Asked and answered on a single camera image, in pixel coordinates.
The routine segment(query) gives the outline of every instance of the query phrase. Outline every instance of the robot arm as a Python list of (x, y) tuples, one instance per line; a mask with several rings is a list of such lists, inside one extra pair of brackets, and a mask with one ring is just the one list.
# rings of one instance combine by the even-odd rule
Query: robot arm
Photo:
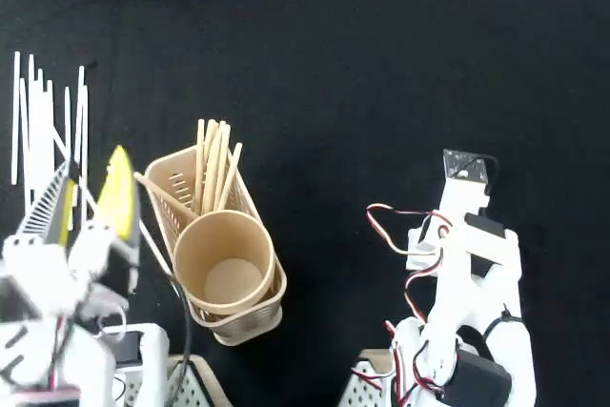
[[(405, 291), (414, 316), (391, 332), (394, 370), (378, 376), (385, 406), (532, 407), (536, 400), (530, 337), (520, 319), (519, 241), (479, 215), (489, 202), (483, 157), (444, 152), (439, 208), (409, 231), (409, 250), (398, 251), (409, 256), (407, 269), (417, 271), (405, 285), (436, 275), (437, 290), (428, 317)], [(463, 342), (462, 326), (480, 333), (480, 352)]]
[[(83, 407), (114, 406), (112, 352), (80, 323), (129, 307), (139, 267), (139, 199), (129, 158), (117, 147), (95, 217), (67, 253), (77, 181), (62, 165), (3, 247), (0, 283), (14, 301), (11, 310), (0, 311), (0, 344), (8, 349), (0, 355), (0, 397), (9, 395), (14, 403), (78, 398)], [(152, 352), (165, 352), (157, 364), (165, 371), (167, 344), (151, 349), (161, 340), (144, 336), (141, 354), (154, 366)], [(147, 397), (147, 387), (163, 395), (166, 378), (161, 387), (154, 386), (160, 375), (152, 378), (141, 392), (146, 405), (156, 407), (165, 396)]]
[[(479, 208), (486, 207), (489, 201), (482, 158), (448, 151), (444, 157), (446, 184), (438, 212), (453, 222), (451, 231), (446, 236), (431, 231), (437, 219), (433, 218), (422, 241), (421, 228), (410, 232), (410, 245), (424, 243), (437, 248), (443, 256), (437, 272), (435, 305), (417, 342), (417, 348), (426, 344), (417, 367), (423, 376), (443, 387), (446, 405), (461, 407), (481, 402), (490, 406), (532, 406), (536, 386), (530, 336), (520, 320), (517, 235), (478, 216)], [(486, 264), (487, 273), (475, 274), (474, 260)], [(413, 267), (418, 263), (420, 259), (410, 258), (407, 264)], [(480, 332), (493, 361), (464, 354), (466, 347), (456, 344), (463, 325)], [(488, 393), (480, 387), (481, 382), (488, 382), (497, 391)], [(464, 395), (466, 390), (474, 391), (477, 384), (481, 396)], [(498, 393), (502, 386), (506, 395)], [(429, 392), (422, 394), (429, 400), (434, 397)]]

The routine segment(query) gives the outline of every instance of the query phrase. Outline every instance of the paper cup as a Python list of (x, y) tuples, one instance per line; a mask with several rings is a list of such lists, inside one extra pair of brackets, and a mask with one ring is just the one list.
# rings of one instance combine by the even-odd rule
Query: paper cup
[(189, 300), (217, 315), (254, 306), (274, 279), (274, 245), (260, 221), (235, 210), (193, 221), (178, 237), (175, 274)]

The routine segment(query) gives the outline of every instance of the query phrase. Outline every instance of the black cloth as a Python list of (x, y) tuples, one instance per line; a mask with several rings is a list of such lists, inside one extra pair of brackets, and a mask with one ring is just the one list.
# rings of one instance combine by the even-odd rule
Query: black cloth
[[(95, 193), (117, 143), (139, 171), (193, 144), (198, 117), (229, 120), (244, 143), (240, 170), (289, 284), (269, 334), (227, 348), (196, 328), (193, 351), (235, 405), (334, 405), (358, 352), (388, 345), (383, 320), (409, 314), (404, 264), (364, 209), (434, 208), (443, 148), (501, 161), (489, 217), (519, 235), (538, 405), (603, 404), (607, 0), (0, 0), (0, 11), (3, 237), (23, 214), (9, 185), (15, 50), (35, 52), (56, 98), (89, 67)], [(384, 222), (401, 241), (417, 223)], [(433, 286), (414, 285), (425, 310)], [(146, 249), (129, 317), (163, 326), (180, 352), (180, 304)]]

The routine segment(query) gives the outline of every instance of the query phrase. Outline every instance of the beige utensil holder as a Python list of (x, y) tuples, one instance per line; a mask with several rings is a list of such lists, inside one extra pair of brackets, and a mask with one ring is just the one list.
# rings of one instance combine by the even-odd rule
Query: beige utensil holder
[[(192, 146), (154, 160), (146, 169), (145, 176), (190, 208), (194, 194), (194, 163), (195, 146)], [(148, 191), (148, 195), (173, 264), (176, 240), (191, 223), (191, 220), (174, 211), (156, 194)], [(237, 210), (261, 220), (239, 172), (235, 176), (226, 209)], [(282, 319), (280, 303), (286, 292), (287, 278), (277, 255), (275, 254), (274, 257), (275, 270), (272, 286), (258, 304), (238, 314), (223, 316), (204, 312), (189, 302), (194, 321), (209, 328), (220, 343), (231, 346), (239, 345), (275, 328)]]

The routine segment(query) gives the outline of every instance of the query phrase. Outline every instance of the wire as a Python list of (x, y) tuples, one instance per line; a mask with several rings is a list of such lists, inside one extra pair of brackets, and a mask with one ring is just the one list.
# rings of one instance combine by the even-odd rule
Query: wire
[(191, 330), (191, 313), (189, 311), (189, 302), (184, 293), (184, 289), (182, 285), (178, 283), (178, 281), (173, 276), (168, 276), (168, 279), (173, 284), (175, 289), (178, 291), (178, 295), (180, 296), (180, 300), (182, 302), (182, 308), (184, 309), (184, 327), (185, 327), (185, 337), (184, 337), (184, 351), (182, 353), (182, 366), (180, 367), (180, 374), (178, 374), (178, 379), (175, 385), (175, 390), (169, 396), (167, 402), (165, 403), (166, 407), (173, 407), (173, 404), (178, 398), (178, 394), (180, 393), (180, 388), (184, 383), (184, 379), (187, 374), (187, 367), (189, 366), (189, 360), (191, 358), (191, 344), (192, 344), (192, 330)]
[(402, 384), (402, 378), (404, 377), (404, 362), (402, 361), (402, 355), (400, 354), (400, 346), (398, 345), (398, 342), (396, 342), (395, 340), (392, 342), (392, 346), (394, 348), (393, 350), (393, 357), (394, 357), (394, 367), (396, 370), (396, 399), (401, 399), (403, 398), (403, 394), (402, 391), (404, 389), (403, 384)]
[(419, 355), (421, 355), (423, 353), (423, 351), (426, 349), (427, 346), (428, 346), (428, 340), (423, 342), (423, 345), (421, 346), (421, 348), (413, 356), (413, 375), (416, 378), (416, 383), (421, 388), (423, 388), (427, 391), (430, 391), (430, 392), (434, 393), (435, 395), (442, 396), (444, 394), (443, 388), (441, 386), (436, 385), (430, 378), (422, 377), (421, 374), (419, 373), (419, 369), (417, 368), (417, 358), (419, 357)]
[(490, 178), (489, 176), (487, 177), (487, 190), (486, 191), (489, 194), (492, 187), (496, 184), (496, 180), (498, 179), (498, 175), (499, 175), (499, 161), (495, 156), (492, 156), (491, 154), (477, 154), (476, 156), (469, 159), (468, 161), (465, 161), (461, 166), (459, 166), (457, 169), (454, 170), (454, 172), (451, 174), (451, 178), (458, 177), (458, 174), (460, 172), (465, 171), (466, 169), (468, 169), (468, 167), (471, 164), (474, 164), (475, 162), (479, 161), (480, 159), (482, 159), (483, 161), (485, 161), (485, 160), (491, 161), (494, 164), (493, 178)]
[(447, 219), (445, 216), (443, 216), (442, 214), (440, 214), (439, 212), (435, 212), (435, 211), (431, 211), (431, 212), (411, 212), (411, 211), (402, 211), (402, 210), (396, 210), (394, 207), (391, 207), (387, 204), (381, 204), (381, 203), (375, 203), (375, 204), (371, 204), (366, 208), (366, 217), (369, 220), (369, 223), (371, 223), (371, 226), (373, 226), (373, 229), (376, 230), (376, 232), (381, 235), (381, 238), (383, 238), (386, 243), (388, 244), (388, 246), (396, 253), (398, 254), (404, 254), (404, 255), (426, 255), (426, 256), (430, 256), (430, 255), (434, 255), (437, 253), (437, 249), (433, 249), (430, 252), (422, 252), (422, 251), (409, 251), (409, 250), (402, 250), (399, 247), (397, 247), (397, 245), (394, 243), (394, 241), (392, 240), (392, 238), (390, 237), (390, 235), (386, 232), (385, 229), (383, 229), (383, 227), (379, 224), (379, 222), (373, 218), (373, 215), (371, 214), (371, 210), (373, 209), (384, 209), (384, 210), (391, 210), (396, 214), (418, 214), (418, 215), (429, 215), (429, 216), (435, 216), (437, 218), (440, 218), (441, 220), (443, 220), (445, 223), (447, 223), (447, 229), (453, 227), (453, 224), (451, 221), (449, 221), (449, 219)]
[[(57, 321), (55, 323), (55, 337), (53, 339), (53, 352), (57, 351), (57, 341), (59, 339), (59, 330), (62, 328), (64, 324), (64, 318), (62, 316), (59, 316), (57, 318)], [(57, 373), (56, 371), (52, 371), (49, 373), (49, 385), (48, 385), (48, 389), (49, 390), (55, 390), (57, 389)]]
[(398, 407), (404, 407), (406, 403), (409, 402), (409, 398), (411, 397), (411, 394), (417, 386), (419, 386), (417, 385), (417, 383), (411, 385), (411, 388), (409, 388), (409, 390), (405, 393), (404, 397), (398, 402)]
[(107, 304), (110, 307), (116, 308), (116, 315), (121, 315), (121, 332), (119, 334), (117, 334), (116, 336), (114, 336), (112, 334), (106, 334), (104, 332), (104, 323), (103, 323), (103, 320), (106, 317), (99, 316), (96, 319), (97, 327), (99, 328), (99, 333), (97, 334), (97, 336), (95, 336), (95, 338), (104, 336), (105, 338), (111, 339), (115, 342), (120, 342), (121, 340), (123, 340), (125, 338), (125, 334), (127, 333), (127, 315), (125, 314), (125, 309), (123, 309), (123, 307), (121, 307), (121, 304), (118, 304), (116, 302), (103, 301), (103, 303)]
[(432, 275), (435, 272), (437, 272), (438, 269), (440, 269), (440, 266), (442, 264), (442, 257), (443, 257), (443, 252), (441, 249), (440, 253), (438, 254), (437, 262), (435, 262), (432, 266), (430, 266), (426, 269), (422, 269), (420, 271), (415, 271), (415, 272), (409, 274), (407, 276), (407, 279), (404, 281), (404, 298), (407, 300), (409, 307), (411, 307), (411, 311), (413, 312), (413, 315), (416, 318), (418, 318), (420, 321), (422, 321), (423, 323), (427, 323), (428, 319), (426, 318), (426, 315), (418, 308), (416, 303), (409, 296), (409, 285), (411, 285), (413, 280), (415, 280), (416, 278), (422, 278), (424, 276), (429, 276), (429, 275)]
[(120, 381), (121, 383), (123, 383), (123, 391), (121, 391), (121, 394), (118, 395), (118, 397), (114, 400), (114, 402), (116, 402), (118, 399), (123, 397), (123, 395), (127, 391), (127, 383), (125, 383), (125, 381), (121, 380), (118, 376), (116, 376), (114, 379)]
[(383, 387), (375, 381), (377, 378), (380, 378), (380, 376), (367, 376), (354, 368), (352, 368), (352, 374), (360, 378), (363, 382), (371, 385), (376, 390), (381, 391), (383, 389)]

